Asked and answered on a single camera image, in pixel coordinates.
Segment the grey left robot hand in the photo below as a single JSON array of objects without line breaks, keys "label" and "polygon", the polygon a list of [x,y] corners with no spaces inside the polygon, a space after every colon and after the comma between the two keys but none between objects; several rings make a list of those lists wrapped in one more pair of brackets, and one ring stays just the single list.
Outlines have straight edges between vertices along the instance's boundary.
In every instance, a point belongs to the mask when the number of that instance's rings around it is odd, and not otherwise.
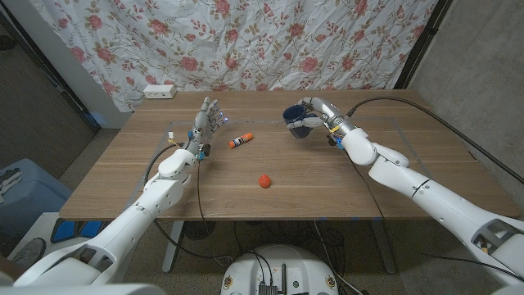
[{"label": "grey left robot hand", "polygon": [[196,114],[188,141],[183,148],[195,158],[200,158],[202,148],[210,144],[215,132],[227,121],[228,118],[221,111],[219,101],[206,97]]}]

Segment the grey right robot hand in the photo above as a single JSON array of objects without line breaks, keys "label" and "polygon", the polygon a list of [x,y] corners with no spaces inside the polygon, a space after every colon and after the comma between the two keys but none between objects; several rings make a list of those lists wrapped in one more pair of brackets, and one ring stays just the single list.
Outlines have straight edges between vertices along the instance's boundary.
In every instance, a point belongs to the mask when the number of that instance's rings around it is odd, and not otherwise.
[{"label": "grey right robot hand", "polygon": [[322,98],[302,98],[282,114],[286,127],[296,138],[305,138],[316,128],[345,137],[355,129],[349,119],[330,102]]}]

